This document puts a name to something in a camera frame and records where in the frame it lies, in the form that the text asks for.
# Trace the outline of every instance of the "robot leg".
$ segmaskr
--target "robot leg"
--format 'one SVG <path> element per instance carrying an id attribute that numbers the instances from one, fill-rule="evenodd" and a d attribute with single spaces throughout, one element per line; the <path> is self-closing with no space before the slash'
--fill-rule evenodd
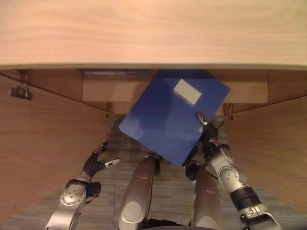
<path id="1" fill-rule="evenodd" d="M 191 226 L 222 229 L 222 201 L 215 180 L 202 168 L 196 175 Z"/>
<path id="2" fill-rule="evenodd" d="M 155 157 L 147 157 L 134 171 L 121 202 L 118 215 L 120 230 L 140 230 L 146 227 L 156 161 Z"/>

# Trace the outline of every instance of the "robotic arm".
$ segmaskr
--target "robotic arm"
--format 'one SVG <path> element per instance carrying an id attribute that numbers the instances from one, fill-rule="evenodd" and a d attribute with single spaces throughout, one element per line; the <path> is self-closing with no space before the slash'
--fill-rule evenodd
<path id="1" fill-rule="evenodd" d="M 265 204 L 261 203 L 255 191 L 240 181 L 234 162 L 228 155 L 230 148 L 217 141 L 216 128 L 208 123 L 202 114 L 197 113 L 197 117 L 205 131 L 200 141 L 203 144 L 202 150 L 207 163 L 213 166 L 218 181 L 230 195 L 240 216 L 240 221 L 245 225 L 243 230 L 281 230 L 281 226 Z"/>
<path id="2" fill-rule="evenodd" d="M 80 175 L 67 182 L 65 190 L 60 196 L 59 206 L 46 225 L 46 230 L 74 230 L 85 204 L 99 196 L 101 184 L 92 182 L 93 176 L 97 172 L 119 163 L 119 159 L 109 162 L 97 161 L 98 157 L 106 150 L 106 146 L 107 142 L 101 144 L 87 159 Z"/>

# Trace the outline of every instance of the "metal bracket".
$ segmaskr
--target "metal bracket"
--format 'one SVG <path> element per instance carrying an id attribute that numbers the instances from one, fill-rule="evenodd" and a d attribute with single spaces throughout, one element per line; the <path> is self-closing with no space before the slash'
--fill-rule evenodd
<path id="1" fill-rule="evenodd" d="M 112 105 L 111 105 L 110 102 L 108 102 L 108 103 L 106 104 L 106 110 L 107 110 L 107 113 L 106 113 L 106 115 L 105 115 L 106 118 L 109 118 L 109 117 L 110 117 L 111 109 L 112 109 Z"/>
<path id="2" fill-rule="evenodd" d="M 234 116 L 234 104 L 230 104 L 229 107 L 228 107 L 228 110 L 229 110 L 229 120 L 230 121 L 233 121 L 235 119 L 235 116 Z"/>
<path id="3" fill-rule="evenodd" d="M 9 96 L 17 97 L 26 100 L 32 100 L 33 94 L 30 93 L 29 88 L 27 86 L 27 82 L 29 80 L 29 70 L 18 70 L 20 73 L 21 82 L 16 88 L 10 88 Z"/>

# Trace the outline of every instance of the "blue binder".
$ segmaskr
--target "blue binder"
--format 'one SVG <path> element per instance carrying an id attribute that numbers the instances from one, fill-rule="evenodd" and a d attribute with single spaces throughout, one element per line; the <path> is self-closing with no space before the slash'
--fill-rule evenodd
<path id="1" fill-rule="evenodd" d="M 203 70 L 160 70 L 119 128 L 181 166 L 202 135 L 196 113 L 210 121 L 228 92 Z"/>

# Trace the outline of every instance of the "wooden panel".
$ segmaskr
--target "wooden panel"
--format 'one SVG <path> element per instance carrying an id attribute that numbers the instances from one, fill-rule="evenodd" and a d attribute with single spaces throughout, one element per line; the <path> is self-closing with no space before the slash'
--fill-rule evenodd
<path id="1" fill-rule="evenodd" d="M 31 71 L 30 82 L 77 101 L 82 100 L 82 73 L 77 69 L 35 69 Z"/>
<path id="2" fill-rule="evenodd" d="M 307 95 L 307 71 L 269 71 L 269 103 Z"/>
<path id="3" fill-rule="evenodd" d="M 1 68 L 307 68 L 306 0 L 10 0 Z"/>
<path id="4" fill-rule="evenodd" d="M 83 101 L 135 102 L 149 80 L 83 80 Z"/>
<path id="5" fill-rule="evenodd" d="M 255 79 L 252 76 L 252 72 L 249 71 L 247 76 Z M 269 70 L 267 73 L 269 102 L 266 104 L 236 103 L 234 104 L 234 112 L 245 111 L 307 95 L 307 71 Z M 228 104 L 224 105 L 224 114 L 228 114 L 228 107 Z"/>
<path id="6" fill-rule="evenodd" d="M 83 100 L 91 102 L 136 102 L 150 80 L 83 80 Z M 267 103 L 266 81 L 223 81 L 230 88 L 226 103 Z"/>
<path id="7" fill-rule="evenodd" d="M 225 125 L 249 181 L 307 213 L 307 97 L 237 113 Z"/>
<path id="8" fill-rule="evenodd" d="M 0 77 L 0 221 L 77 176 L 112 122 L 102 110 L 36 87 L 32 101 L 9 97 L 15 86 Z"/>

